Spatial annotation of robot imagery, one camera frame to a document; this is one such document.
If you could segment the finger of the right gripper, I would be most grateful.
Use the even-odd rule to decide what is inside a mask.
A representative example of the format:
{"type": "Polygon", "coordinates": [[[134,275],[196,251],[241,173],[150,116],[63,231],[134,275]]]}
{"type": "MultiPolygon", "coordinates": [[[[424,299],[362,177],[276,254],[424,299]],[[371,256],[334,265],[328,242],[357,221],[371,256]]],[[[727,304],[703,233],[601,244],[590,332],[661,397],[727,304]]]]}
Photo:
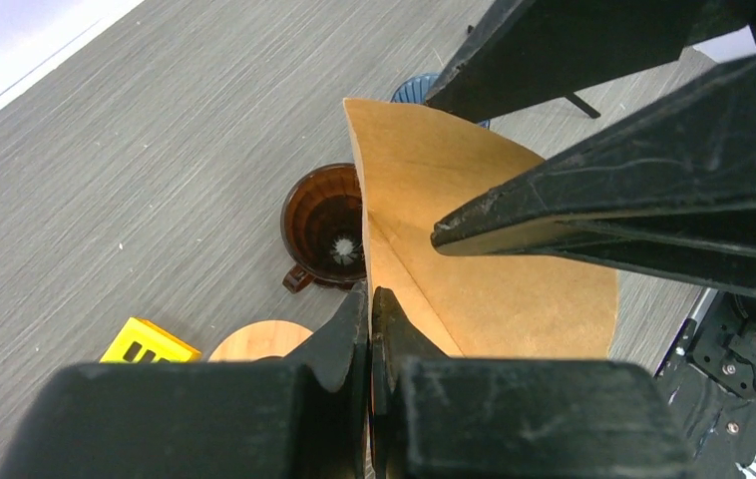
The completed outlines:
{"type": "Polygon", "coordinates": [[[547,254],[756,297],[756,56],[435,224],[445,255],[547,254]]]}
{"type": "Polygon", "coordinates": [[[477,123],[676,61],[741,29],[755,1],[495,1],[428,91],[477,123]]]}

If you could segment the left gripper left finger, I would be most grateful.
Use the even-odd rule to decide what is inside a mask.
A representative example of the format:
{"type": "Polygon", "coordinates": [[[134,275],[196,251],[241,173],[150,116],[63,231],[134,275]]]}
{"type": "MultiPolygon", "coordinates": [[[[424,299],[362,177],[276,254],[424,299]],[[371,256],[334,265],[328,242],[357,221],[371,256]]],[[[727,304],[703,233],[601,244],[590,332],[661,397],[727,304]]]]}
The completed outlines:
{"type": "Polygon", "coordinates": [[[286,358],[312,373],[296,442],[298,478],[366,476],[369,298],[355,284],[332,317],[286,358]]]}

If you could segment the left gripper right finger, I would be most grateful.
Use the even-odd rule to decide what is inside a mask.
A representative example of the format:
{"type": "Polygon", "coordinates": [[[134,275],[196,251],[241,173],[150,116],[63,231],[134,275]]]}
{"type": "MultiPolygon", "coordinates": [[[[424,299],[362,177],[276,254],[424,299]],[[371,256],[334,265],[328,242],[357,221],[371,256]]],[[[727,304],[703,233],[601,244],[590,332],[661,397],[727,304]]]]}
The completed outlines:
{"type": "Polygon", "coordinates": [[[393,290],[381,286],[372,297],[370,348],[372,467],[377,478],[404,478],[407,420],[400,374],[410,358],[447,354],[410,321],[393,290]]]}

